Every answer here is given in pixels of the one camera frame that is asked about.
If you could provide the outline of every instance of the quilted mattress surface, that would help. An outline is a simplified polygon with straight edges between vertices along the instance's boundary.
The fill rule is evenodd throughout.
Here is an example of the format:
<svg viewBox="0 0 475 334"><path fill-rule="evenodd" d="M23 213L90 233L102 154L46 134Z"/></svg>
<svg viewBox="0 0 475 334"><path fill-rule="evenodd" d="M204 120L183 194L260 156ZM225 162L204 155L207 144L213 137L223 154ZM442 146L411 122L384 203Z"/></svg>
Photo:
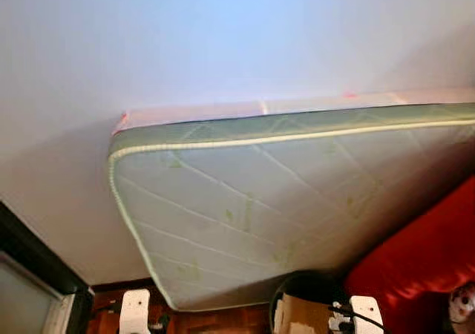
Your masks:
<svg viewBox="0 0 475 334"><path fill-rule="evenodd" d="M346 269L475 160L475 103L129 128L111 189L176 310L267 302L297 269Z"/></svg>

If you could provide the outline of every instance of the red fabric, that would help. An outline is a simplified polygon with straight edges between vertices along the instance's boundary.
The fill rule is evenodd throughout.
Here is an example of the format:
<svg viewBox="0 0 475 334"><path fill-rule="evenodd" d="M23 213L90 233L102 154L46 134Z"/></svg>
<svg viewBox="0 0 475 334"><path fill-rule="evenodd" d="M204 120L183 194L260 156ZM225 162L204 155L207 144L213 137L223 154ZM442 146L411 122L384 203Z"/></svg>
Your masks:
<svg viewBox="0 0 475 334"><path fill-rule="evenodd" d="M393 334L435 333L447 295L475 280L475 176L386 240L350 273L351 295L378 300Z"/></svg>

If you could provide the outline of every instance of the wire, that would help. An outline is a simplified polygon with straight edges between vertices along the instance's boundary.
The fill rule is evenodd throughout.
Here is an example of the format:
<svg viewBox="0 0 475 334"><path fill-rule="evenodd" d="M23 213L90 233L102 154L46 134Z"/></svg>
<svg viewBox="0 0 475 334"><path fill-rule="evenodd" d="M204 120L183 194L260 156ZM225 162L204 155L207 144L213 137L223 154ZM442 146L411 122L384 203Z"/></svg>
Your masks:
<svg viewBox="0 0 475 334"><path fill-rule="evenodd" d="M388 333L388 334L391 333L388 329L384 328L377 321L374 321L373 319L369 319L368 317L365 317L364 315L358 314L357 312L353 312L352 310L344 310L342 308L337 308L337 307L333 307L333 306L329 306L328 310L330 310L332 312L340 313L340 314L343 314L343 315L346 314L346 315L349 315L351 317L358 317L360 319L363 319L364 321L367 321L368 323L371 323L372 325L376 325L379 329L382 329L383 332L385 332L385 333Z"/></svg>

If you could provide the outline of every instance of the floor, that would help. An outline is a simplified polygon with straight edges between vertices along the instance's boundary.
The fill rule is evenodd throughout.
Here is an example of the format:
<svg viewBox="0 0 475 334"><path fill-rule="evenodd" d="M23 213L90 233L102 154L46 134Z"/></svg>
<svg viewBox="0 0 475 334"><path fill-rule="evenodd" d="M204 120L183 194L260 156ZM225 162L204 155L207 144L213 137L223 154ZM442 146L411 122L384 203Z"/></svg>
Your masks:
<svg viewBox="0 0 475 334"><path fill-rule="evenodd" d="M174 312L165 303L158 289L153 285L141 286L150 291L148 306L148 322L156 324L158 319L168 314L170 323L167 334L188 333L270 333L268 305L218 310L213 312L181 313ZM119 329L119 314L107 310L97 312L112 301L120 304L124 292L122 289L96 288L94 298L94 317L89 321L87 334L117 334Z"/></svg>

